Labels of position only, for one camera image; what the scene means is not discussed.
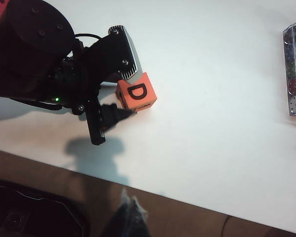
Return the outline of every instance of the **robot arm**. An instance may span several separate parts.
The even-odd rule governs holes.
[[[42,0],[0,0],[0,97],[50,110],[86,112],[91,142],[133,111],[100,105],[104,81],[130,84],[142,76],[133,42],[124,26],[109,28],[91,47],[77,39],[67,19]]]

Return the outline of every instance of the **orange cube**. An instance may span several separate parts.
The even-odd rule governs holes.
[[[143,76],[133,85],[119,80],[116,95],[123,108],[136,112],[151,107],[157,100],[147,73],[143,73]]]

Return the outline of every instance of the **white tabletop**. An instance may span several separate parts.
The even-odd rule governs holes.
[[[158,100],[96,147],[68,110],[0,98],[0,150],[296,233],[282,43],[296,0],[48,2],[75,33],[125,25]]]

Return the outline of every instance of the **wooden floor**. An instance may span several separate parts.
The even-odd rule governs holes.
[[[100,235],[117,210],[124,186],[0,151],[0,180],[73,200]],[[153,237],[296,237],[295,234],[126,187],[148,212]]]

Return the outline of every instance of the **black cable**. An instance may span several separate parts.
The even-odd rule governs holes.
[[[221,233],[221,237],[223,237],[223,231],[225,230],[225,225],[227,224],[227,221],[231,218],[232,216],[227,216],[227,218],[225,219],[225,222],[222,225],[222,233]]]
[[[81,37],[81,36],[93,37],[93,38],[96,38],[98,40],[102,39],[101,37],[99,37],[97,35],[94,35],[94,34],[76,34],[76,35],[74,35],[74,37]]]
[[[57,111],[63,108],[61,105],[51,105],[51,104],[46,104],[38,101],[27,101],[27,100],[16,100],[16,99],[12,99],[12,100],[26,104],[26,105],[31,105],[31,106],[39,107],[42,109],[46,109],[46,110]]]

